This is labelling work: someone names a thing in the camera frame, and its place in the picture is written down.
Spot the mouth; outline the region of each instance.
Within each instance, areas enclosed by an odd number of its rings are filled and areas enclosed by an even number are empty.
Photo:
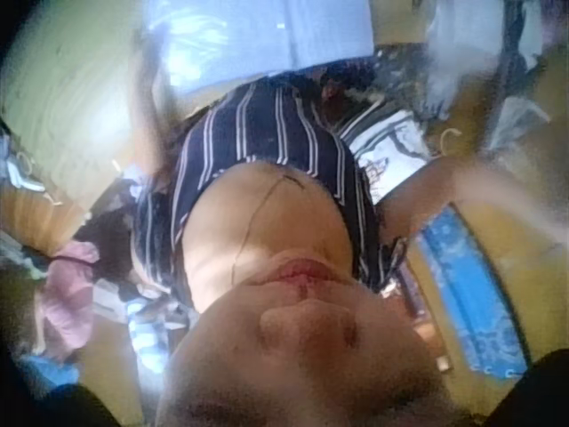
[[[261,284],[270,282],[288,283],[296,286],[311,286],[320,282],[348,284],[327,265],[309,258],[295,258],[280,265],[263,278]]]

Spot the nose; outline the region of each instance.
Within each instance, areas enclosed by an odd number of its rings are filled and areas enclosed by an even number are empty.
[[[356,321],[343,307],[316,299],[265,311],[262,339],[269,351],[290,361],[334,361],[353,347]]]

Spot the pink fabric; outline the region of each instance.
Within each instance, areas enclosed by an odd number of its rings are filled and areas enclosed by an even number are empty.
[[[99,260],[99,251],[88,242],[71,241],[58,255],[89,263]],[[92,331],[92,268],[72,261],[53,261],[47,271],[42,308],[65,346],[61,350],[71,352],[85,346]]]

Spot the navy striped shirt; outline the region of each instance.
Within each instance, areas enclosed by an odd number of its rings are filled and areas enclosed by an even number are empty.
[[[353,247],[353,275],[379,285],[378,221],[365,172],[320,114],[320,91],[300,77],[264,78],[238,87],[187,134],[166,192],[140,198],[135,251],[148,276],[188,301],[181,236],[194,204],[231,166],[263,160],[291,166],[333,196]]]

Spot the blue object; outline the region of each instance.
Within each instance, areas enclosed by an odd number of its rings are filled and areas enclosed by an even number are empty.
[[[48,390],[60,385],[77,384],[79,382],[79,369],[75,365],[59,364],[41,356],[26,355],[20,361],[31,366],[43,377],[44,385]]]
[[[497,378],[527,369],[500,284],[462,218],[446,208],[419,236],[469,367]]]

